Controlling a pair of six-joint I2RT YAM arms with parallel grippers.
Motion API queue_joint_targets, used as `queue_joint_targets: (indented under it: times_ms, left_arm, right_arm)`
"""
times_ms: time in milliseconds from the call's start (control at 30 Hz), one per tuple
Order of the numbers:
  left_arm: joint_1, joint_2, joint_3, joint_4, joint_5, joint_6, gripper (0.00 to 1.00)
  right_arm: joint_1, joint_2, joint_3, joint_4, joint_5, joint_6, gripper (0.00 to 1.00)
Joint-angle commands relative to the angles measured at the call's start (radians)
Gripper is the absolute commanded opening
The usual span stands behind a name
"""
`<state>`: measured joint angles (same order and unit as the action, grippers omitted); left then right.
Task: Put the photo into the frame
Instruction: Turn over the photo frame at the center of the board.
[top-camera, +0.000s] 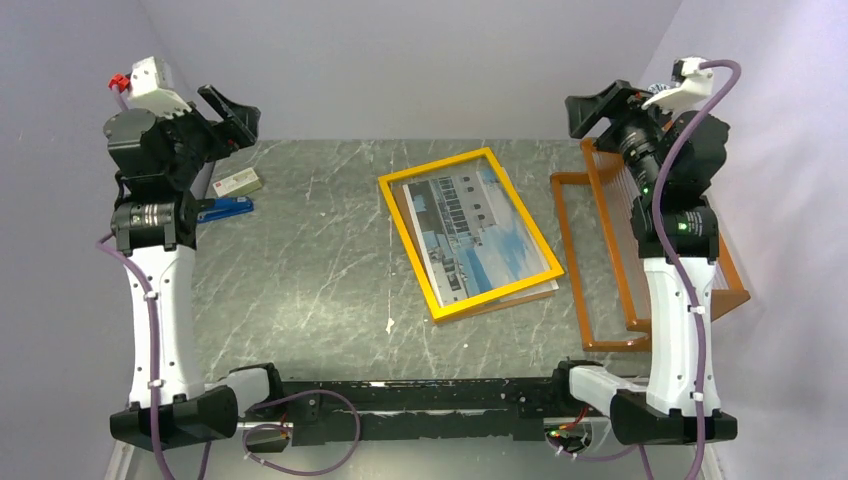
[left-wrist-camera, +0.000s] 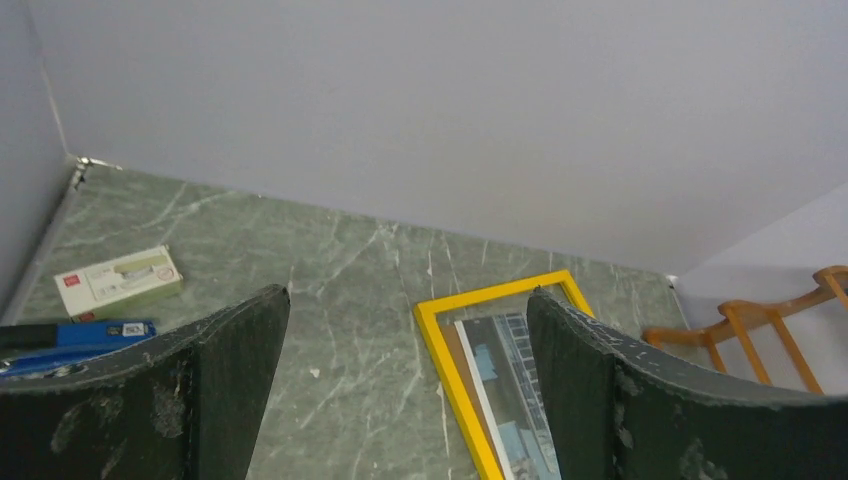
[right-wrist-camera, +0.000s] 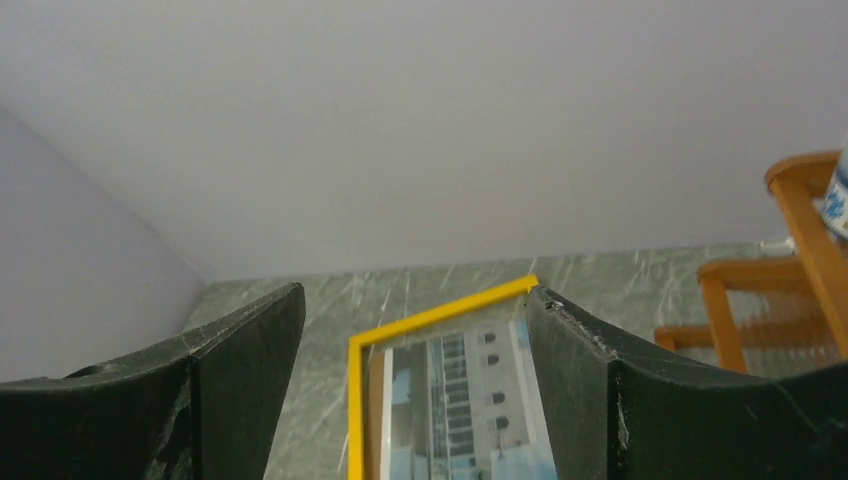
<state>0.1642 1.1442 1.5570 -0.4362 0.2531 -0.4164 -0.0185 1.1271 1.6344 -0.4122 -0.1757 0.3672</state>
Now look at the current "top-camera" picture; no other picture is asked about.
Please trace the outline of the yellow wooden picture frame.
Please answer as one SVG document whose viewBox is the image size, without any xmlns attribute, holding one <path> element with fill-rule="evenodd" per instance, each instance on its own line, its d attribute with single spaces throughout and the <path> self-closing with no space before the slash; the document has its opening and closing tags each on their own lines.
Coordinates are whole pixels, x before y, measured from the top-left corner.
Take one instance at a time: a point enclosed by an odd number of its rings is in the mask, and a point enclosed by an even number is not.
<svg viewBox="0 0 848 480">
<path fill-rule="evenodd" d="M 378 185 L 433 322 L 558 290 L 565 270 L 491 148 L 383 175 Z"/>
</svg>

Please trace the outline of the brown frame backing board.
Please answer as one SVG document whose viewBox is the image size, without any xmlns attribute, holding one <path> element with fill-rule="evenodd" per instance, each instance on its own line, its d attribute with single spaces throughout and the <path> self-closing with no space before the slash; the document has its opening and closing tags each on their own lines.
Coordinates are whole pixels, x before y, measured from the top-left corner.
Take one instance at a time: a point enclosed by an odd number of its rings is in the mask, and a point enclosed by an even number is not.
<svg viewBox="0 0 848 480">
<path fill-rule="evenodd" d="M 556 280 L 551 280 L 531 288 L 527 288 L 516 292 L 514 294 L 504 296 L 502 298 L 493 300 L 484 305 L 480 305 L 468 310 L 464 310 L 462 312 L 458 312 L 456 314 L 452 314 L 446 316 L 441 319 L 435 320 L 435 323 L 446 323 L 451 321 L 456 321 L 468 317 L 474 317 L 477 315 L 481 315 L 484 313 L 490 313 L 498 310 L 502 310 L 505 308 L 509 308 L 512 306 L 520 305 L 523 303 L 527 303 L 534 300 L 539 300 L 543 298 L 547 298 L 553 296 L 555 292 L 559 289 L 559 284 Z"/>
</svg>

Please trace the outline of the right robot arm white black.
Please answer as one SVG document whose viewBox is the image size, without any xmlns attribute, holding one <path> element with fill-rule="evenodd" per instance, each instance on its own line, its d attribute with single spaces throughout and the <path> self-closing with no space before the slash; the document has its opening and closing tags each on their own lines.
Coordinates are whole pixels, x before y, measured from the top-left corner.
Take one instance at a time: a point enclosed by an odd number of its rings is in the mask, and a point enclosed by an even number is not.
<svg viewBox="0 0 848 480">
<path fill-rule="evenodd" d="M 630 225 L 650 299 L 651 370 L 646 385 L 597 363 L 572 361 L 549 392 L 572 415 L 585 404 L 610 421 L 623 445 L 687 445 L 736 438 L 712 377 L 711 300 L 719 226 L 706 190 L 724 165 L 729 126 L 689 110 L 672 118 L 645 90 L 617 80 L 600 93 L 565 99 L 569 134 L 608 128 L 598 151 L 619 155 L 637 186 Z"/>
</svg>

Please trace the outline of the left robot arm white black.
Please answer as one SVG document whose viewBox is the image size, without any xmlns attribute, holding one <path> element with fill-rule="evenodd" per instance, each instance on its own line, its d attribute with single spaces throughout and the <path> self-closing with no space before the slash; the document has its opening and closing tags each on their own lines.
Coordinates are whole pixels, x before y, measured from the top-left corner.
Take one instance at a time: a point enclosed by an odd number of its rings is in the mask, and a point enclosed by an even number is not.
<svg viewBox="0 0 848 480">
<path fill-rule="evenodd" d="M 128 109 L 103 128 L 119 188 L 108 252 L 128 277 L 135 367 L 110 432 L 148 451 L 229 438 L 248 410 L 272 420 L 286 406 L 272 364 L 241 367 L 206 384 L 195 357 L 191 284 L 201 204 L 191 187 L 206 164 L 256 142 L 261 116 L 212 85 L 198 92 L 216 120 L 188 103 Z"/>
</svg>

